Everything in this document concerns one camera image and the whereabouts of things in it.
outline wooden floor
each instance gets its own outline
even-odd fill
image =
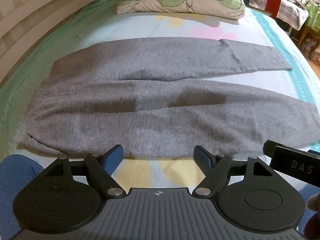
[[[308,58],[307,58],[307,61],[312,67],[313,71],[316,73],[318,79],[320,79],[320,64]]]

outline bed sheet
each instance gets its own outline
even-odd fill
[[[17,150],[14,136],[34,90],[50,74],[53,62],[73,51],[98,42],[140,37],[198,37],[231,39],[276,47],[293,67],[292,71],[264,71],[241,75],[207,77],[209,80],[250,85],[314,103],[320,109],[320,82],[290,38],[276,22],[247,9],[238,22],[206,15],[134,13],[117,16],[116,0],[99,0],[45,39],[15,71],[0,90],[0,160],[9,154],[22,154],[47,167],[55,158],[26,149]],[[319,150],[317,143],[306,149]],[[236,155],[246,160],[257,152]],[[282,174],[297,190],[304,182]],[[189,187],[192,191],[204,178],[193,160],[125,159],[113,177],[126,190],[130,187]],[[234,177],[231,183],[241,180]]]

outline green cloth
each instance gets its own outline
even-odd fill
[[[310,2],[307,4],[307,11],[309,17],[306,21],[306,26],[318,33],[320,31],[320,9],[316,4]]]

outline red panel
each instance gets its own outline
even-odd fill
[[[267,0],[265,11],[272,13],[273,19],[277,18],[278,11],[280,8],[281,0]]]

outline person's leg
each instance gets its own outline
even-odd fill
[[[302,190],[299,191],[299,193],[301,194],[301,196],[303,197],[303,200],[305,203],[307,203],[308,199],[314,195],[320,192],[320,188],[313,186],[311,184],[307,184]],[[303,234],[303,230],[306,226],[306,223],[308,222],[308,220],[315,214],[314,211],[306,208],[305,212],[300,220],[299,223],[299,233]]]
[[[9,240],[21,228],[13,214],[15,196],[41,171],[43,167],[26,156],[14,154],[0,163],[0,236]]]

